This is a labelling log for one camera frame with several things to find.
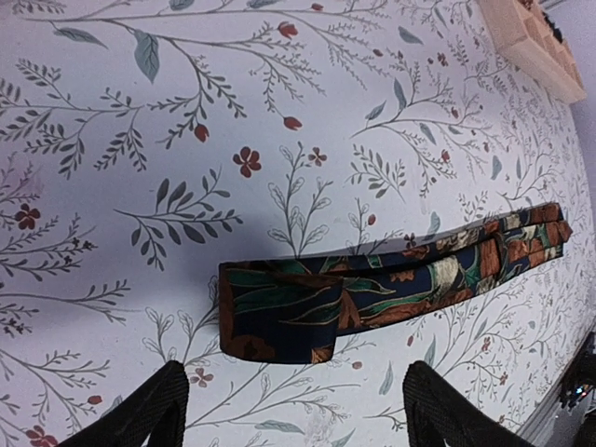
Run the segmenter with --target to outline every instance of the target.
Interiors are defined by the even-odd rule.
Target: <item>wooden shelf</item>
[[[480,0],[496,50],[563,102],[585,100],[574,56],[566,41],[552,35],[537,3],[527,10],[518,0]]]

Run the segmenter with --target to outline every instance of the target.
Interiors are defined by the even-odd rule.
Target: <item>wallpaper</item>
[[[57,445],[168,359],[188,446],[406,445],[417,359],[516,430],[591,325],[573,118],[474,0],[9,0],[0,41],[0,447]],[[220,262],[403,250],[546,201],[564,257],[494,291],[326,364],[219,351]]]

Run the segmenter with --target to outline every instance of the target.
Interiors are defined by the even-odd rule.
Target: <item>botanical pattern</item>
[[[415,247],[412,236],[402,252],[222,264],[220,345],[245,360],[329,361],[338,335],[486,293],[561,257],[571,233],[559,205],[550,203],[423,246]],[[546,342],[535,343],[543,350]]]
[[[573,118],[495,53],[474,0],[2,3],[0,447],[56,445],[168,359],[188,445],[405,445],[417,359],[515,430],[581,343],[595,241]],[[416,253],[547,202],[564,256],[500,287],[308,364],[219,348],[220,263]]]

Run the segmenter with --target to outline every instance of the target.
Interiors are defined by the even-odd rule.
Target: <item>folded tie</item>
[[[220,346],[270,363],[332,358],[338,336],[462,303],[562,256],[559,204],[520,210],[406,251],[220,265]]]

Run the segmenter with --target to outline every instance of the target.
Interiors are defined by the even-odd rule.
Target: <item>white wall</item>
[[[570,0],[549,14],[569,42],[588,91],[588,98],[573,104],[571,109],[584,153],[593,204],[596,200],[596,31],[593,25],[596,1]]]

